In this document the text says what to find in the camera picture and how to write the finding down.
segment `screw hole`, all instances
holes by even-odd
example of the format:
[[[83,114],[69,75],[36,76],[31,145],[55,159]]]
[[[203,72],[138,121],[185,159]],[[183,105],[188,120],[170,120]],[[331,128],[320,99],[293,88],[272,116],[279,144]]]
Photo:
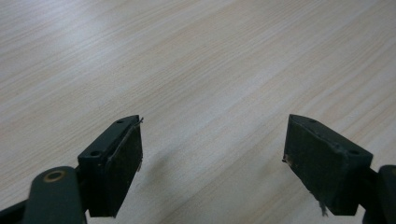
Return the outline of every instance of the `screw hole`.
[[[102,154],[102,152],[100,152],[100,151],[91,152],[91,156],[94,156],[94,157],[100,156],[100,154]]]
[[[58,181],[62,178],[64,178],[64,175],[66,174],[65,171],[59,170],[59,171],[52,171],[49,174],[46,174],[44,176],[44,182],[51,183]]]
[[[353,155],[359,155],[359,151],[357,150],[349,150],[349,153]]]

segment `wooden table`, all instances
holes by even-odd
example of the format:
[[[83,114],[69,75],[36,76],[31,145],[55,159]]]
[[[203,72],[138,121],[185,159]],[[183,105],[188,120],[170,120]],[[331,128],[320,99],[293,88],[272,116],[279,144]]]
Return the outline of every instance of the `wooden table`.
[[[142,170],[89,223],[361,223],[281,162],[290,113],[396,163],[396,1],[0,5],[0,209],[139,114]]]

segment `black plastic part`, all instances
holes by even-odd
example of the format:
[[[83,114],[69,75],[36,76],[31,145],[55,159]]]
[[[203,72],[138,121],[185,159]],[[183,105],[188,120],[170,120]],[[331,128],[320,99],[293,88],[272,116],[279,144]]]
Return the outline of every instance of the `black plastic part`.
[[[91,217],[117,215],[142,162],[140,123],[137,115],[114,122],[78,156]]]
[[[388,224],[396,224],[396,166],[385,165],[379,169],[377,194]]]
[[[35,178],[22,223],[86,223],[74,168],[56,167]]]
[[[370,170],[373,154],[314,119],[290,115],[283,159],[334,215],[356,214],[358,174]]]
[[[370,169],[357,174],[357,178],[359,179],[359,187],[354,189],[355,198],[366,209],[362,223],[387,223],[377,194],[378,174]]]
[[[19,224],[22,222],[26,200],[16,203],[0,212],[0,223]]]

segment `light wood tabletop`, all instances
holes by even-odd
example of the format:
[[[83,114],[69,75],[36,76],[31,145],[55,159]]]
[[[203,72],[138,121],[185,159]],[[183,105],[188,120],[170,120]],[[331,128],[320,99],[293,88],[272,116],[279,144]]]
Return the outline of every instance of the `light wood tabletop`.
[[[0,209],[134,114],[141,171],[89,223],[361,223],[281,160],[297,114],[396,163],[396,1],[0,3]]]

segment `wood grain surface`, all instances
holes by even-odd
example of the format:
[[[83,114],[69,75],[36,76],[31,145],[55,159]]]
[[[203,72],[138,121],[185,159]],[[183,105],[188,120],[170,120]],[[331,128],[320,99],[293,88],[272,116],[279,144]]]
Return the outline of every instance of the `wood grain surface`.
[[[89,223],[361,223],[281,162],[290,113],[396,163],[396,1],[0,3],[0,209],[139,114],[142,169]]]

